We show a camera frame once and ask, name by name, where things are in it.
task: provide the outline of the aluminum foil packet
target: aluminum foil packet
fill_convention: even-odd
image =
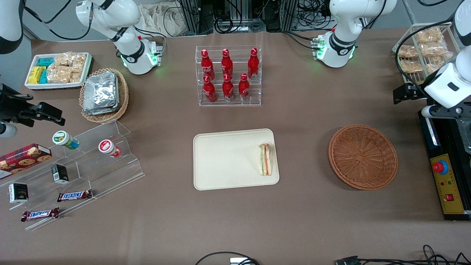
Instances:
[[[117,111],[120,108],[118,76],[107,71],[88,77],[83,96],[83,111],[88,115]]]

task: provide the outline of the red cookie box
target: red cookie box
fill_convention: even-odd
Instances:
[[[51,158],[51,150],[37,143],[32,143],[16,151],[0,156],[0,179],[16,174]]]

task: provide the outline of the red button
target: red button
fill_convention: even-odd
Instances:
[[[433,171],[435,171],[437,173],[442,173],[445,170],[445,167],[443,166],[443,164],[441,162],[433,163],[432,168],[433,168]]]

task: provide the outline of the cookie box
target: cookie box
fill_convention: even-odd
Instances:
[[[51,150],[37,143],[32,143],[16,151],[0,156],[0,179],[16,174],[51,158]]]
[[[85,59],[85,65],[83,66],[82,75],[80,77],[79,82],[73,83],[48,83],[48,84],[29,84],[28,78],[31,75],[31,71],[33,67],[38,66],[39,59],[42,58],[54,58],[56,55],[60,53],[51,53],[51,54],[38,54],[35,55],[32,59],[28,75],[26,76],[26,80],[24,81],[24,86],[34,90],[34,91],[41,91],[41,90],[62,90],[62,89],[78,89],[81,88],[82,83],[85,82],[90,70],[90,65],[92,62],[92,56],[88,52],[77,52],[78,54],[85,54],[87,57]]]

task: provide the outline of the snickers bar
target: snickers bar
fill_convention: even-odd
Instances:
[[[48,217],[58,218],[59,217],[59,207],[54,208],[52,210],[39,211],[39,212],[26,211],[21,216],[21,221],[25,222],[25,221],[31,221],[31,220],[35,220],[35,219],[48,218]]]
[[[59,198],[57,202],[61,202],[63,200],[73,200],[73,199],[89,199],[93,197],[91,190],[83,190],[83,191],[76,191],[76,192],[69,192],[69,193],[59,193]]]

